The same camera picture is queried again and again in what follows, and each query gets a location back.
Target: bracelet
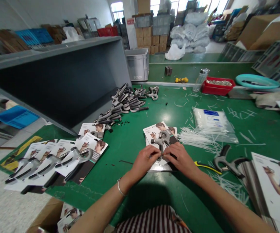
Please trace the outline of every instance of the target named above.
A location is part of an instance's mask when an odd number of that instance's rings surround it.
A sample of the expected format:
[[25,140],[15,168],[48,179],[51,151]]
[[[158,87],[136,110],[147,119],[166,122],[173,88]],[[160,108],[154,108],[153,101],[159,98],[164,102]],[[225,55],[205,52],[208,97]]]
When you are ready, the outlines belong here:
[[121,179],[121,178],[119,178],[119,179],[117,180],[118,191],[120,192],[120,194],[122,194],[124,197],[126,197],[127,195],[123,194],[123,192],[122,192],[122,191],[120,190],[120,188],[119,188],[119,181],[120,181],[120,179]]

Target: plastic bottle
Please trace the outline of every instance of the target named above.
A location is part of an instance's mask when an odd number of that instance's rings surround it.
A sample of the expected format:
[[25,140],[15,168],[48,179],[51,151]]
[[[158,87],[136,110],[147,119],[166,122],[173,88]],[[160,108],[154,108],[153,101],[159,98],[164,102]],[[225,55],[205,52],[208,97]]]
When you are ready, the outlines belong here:
[[196,83],[195,86],[193,87],[193,91],[194,92],[199,92],[202,83],[206,80],[206,78],[208,77],[210,70],[209,69],[201,69],[199,72],[199,76],[196,79]]

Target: gray plastic bin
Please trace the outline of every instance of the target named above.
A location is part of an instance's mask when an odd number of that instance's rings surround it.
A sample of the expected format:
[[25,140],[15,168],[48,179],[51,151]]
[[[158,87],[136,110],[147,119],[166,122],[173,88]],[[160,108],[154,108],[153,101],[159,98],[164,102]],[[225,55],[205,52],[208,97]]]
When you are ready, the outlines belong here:
[[131,81],[147,81],[149,76],[149,49],[126,50],[125,55]]
[[125,83],[131,87],[121,37],[0,56],[0,94],[74,136],[111,108]]

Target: red plastic container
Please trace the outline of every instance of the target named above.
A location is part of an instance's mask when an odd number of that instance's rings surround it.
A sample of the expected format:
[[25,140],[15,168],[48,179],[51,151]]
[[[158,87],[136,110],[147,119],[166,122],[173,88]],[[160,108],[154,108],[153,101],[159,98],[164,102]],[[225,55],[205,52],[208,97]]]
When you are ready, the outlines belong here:
[[117,27],[106,27],[98,29],[98,34],[100,37],[103,36],[118,36]]
[[207,77],[206,80],[229,81],[232,84],[232,86],[221,86],[221,85],[209,84],[206,81],[204,81],[201,87],[202,88],[201,92],[206,94],[227,95],[228,92],[230,92],[231,89],[233,89],[233,87],[236,86],[234,80],[232,79]]

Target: yellow scissors handle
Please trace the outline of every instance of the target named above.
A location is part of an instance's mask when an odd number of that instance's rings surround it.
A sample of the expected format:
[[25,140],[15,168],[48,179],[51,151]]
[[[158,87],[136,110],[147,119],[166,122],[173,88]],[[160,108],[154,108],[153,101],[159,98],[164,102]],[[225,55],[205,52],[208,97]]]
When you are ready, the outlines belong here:
[[203,163],[198,163],[197,161],[195,161],[194,163],[197,167],[204,167],[204,168],[207,168],[207,169],[210,169],[210,170],[216,172],[219,175],[222,175],[222,173],[220,171],[216,170],[213,167],[210,167],[209,165],[206,165],[206,164],[203,164]]

